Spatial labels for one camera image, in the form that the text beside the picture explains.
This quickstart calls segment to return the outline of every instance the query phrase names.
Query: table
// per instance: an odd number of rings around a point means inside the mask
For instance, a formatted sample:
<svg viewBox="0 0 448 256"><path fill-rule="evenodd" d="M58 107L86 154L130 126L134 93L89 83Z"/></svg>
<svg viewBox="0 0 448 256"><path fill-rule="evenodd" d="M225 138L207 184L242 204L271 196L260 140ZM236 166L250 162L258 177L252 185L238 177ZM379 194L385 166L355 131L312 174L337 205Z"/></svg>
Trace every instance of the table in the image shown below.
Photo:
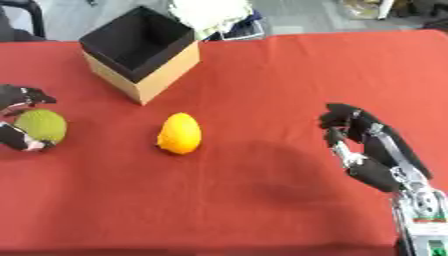
<svg viewBox="0 0 448 256"><path fill-rule="evenodd" d="M0 147L0 250L391 248L387 195L344 175L322 140L326 102L393 125L448 189L444 34L200 47L202 63L140 107L89 72L78 43L0 45L0 80L43 88L69 122L47 153ZM176 112L204 132L190 155L154 146Z"/></svg>

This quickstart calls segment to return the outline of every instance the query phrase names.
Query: floor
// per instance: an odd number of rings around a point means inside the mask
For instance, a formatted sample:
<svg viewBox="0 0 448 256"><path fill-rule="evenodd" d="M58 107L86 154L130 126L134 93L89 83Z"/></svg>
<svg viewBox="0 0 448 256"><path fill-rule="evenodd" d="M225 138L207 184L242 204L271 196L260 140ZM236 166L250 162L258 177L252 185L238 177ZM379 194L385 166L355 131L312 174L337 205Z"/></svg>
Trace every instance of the floor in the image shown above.
<svg viewBox="0 0 448 256"><path fill-rule="evenodd" d="M167 13L169 0L97 0L96 7L84 0L37 0L44 10L49 39L78 40L129 9L146 5ZM405 30L421 27L419 17L387 20L349 19L338 0L251 0L265 17L268 34L345 32L366 30ZM26 13L8 9L16 27L30 28Z"/></svg>

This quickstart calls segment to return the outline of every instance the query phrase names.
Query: black robotic finger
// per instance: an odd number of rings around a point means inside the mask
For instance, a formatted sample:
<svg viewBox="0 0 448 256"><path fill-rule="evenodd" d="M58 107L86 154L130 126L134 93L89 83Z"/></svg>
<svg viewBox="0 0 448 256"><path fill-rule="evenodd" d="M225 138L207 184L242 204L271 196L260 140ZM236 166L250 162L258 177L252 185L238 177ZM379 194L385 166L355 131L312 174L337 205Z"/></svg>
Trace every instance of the black robotic finger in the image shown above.
<svg viewBox="0 0 448 256"><path fill-rule="evenodd" d="M23 87L23 89L25 91L25 97L32 106L38 103L53 104L57 102L55 98L45 94L41 89L29 87Z"/></svg>
<svg viewBox="0 0 448 256"><path fill-rule="evenodd" d="M347 169L347 174L382 192L398 191L400 188L390 169L372 158L364 159L362 164L354 164Z"/></svg>
<svg viewBox="0 0 448 256"><path fill-rule="evenodd" d="M6 146L23 151L28 148L25 132L6 123L0 123L0 141Z"/></svg>
<svg viewBox="0 0 448 256"><path fill-rule="evenodd" d="M412 164L415 168L419 169L426 178L431 179L432 174L429 169L423 164L419 157L414 153L414 151L409 147L409 145L404 141L404 139L398 135L398 133L391 127L383 127L383 132L388 134L400 149L404 157ZM364 142L364 154L377 159L385 166L392 168L398 165L398 163L392 158L392 156L386 151L384 145L376 137L368 136Z"/></svg>
<svg viewBox="0 0 448 256"><path fill-rule="evenodd" d="M330 127L346 126L347 121L351 118L353 112L358 109L346 104L330 103L327 104L329 112L322 115L320 119L320 127L328 129Z"/></svg>
<svg viewBox="0 0 448 256"><path fill-rule="evenodd" d="M339 129L331 127L327 129L327 132L325 133L324 136L324 140L327 142L328 147L332 148L340 141L344 142L345 136L344 133Z"/></svg>

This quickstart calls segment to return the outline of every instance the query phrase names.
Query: cardboard box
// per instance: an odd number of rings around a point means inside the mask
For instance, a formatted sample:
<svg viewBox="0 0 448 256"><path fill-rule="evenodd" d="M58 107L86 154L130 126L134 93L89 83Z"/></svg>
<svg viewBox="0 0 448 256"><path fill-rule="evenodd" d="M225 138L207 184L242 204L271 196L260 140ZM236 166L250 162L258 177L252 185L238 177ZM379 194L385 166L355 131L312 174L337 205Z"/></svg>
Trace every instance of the cardboard box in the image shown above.
<svg viewBox="0 0 448 256"><path fill-rule="evenodd" d="M142 105L200 61L192 29L145 7L80 42L92 71Z"/></svg>

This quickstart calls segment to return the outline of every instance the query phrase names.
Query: red tablecloth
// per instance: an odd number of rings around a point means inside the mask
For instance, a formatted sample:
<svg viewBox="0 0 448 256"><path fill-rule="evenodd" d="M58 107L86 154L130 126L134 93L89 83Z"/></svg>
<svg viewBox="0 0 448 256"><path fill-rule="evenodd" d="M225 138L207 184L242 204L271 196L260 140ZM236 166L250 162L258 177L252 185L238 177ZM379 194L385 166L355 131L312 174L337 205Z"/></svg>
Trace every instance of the red tablecloth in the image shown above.
<svg viewBox="0 0 448 256"><path fill-rule="evenodd" d="M395 126L448 189L448 38L435 31L201 44L202 63L145 107L90 73L77 43L0 45L0 82L41 87L68 136L0 148L0 249L390 246L387 195L347 177L322 140L326 102ZM154 146L197 118L187 156Z"/></svg>

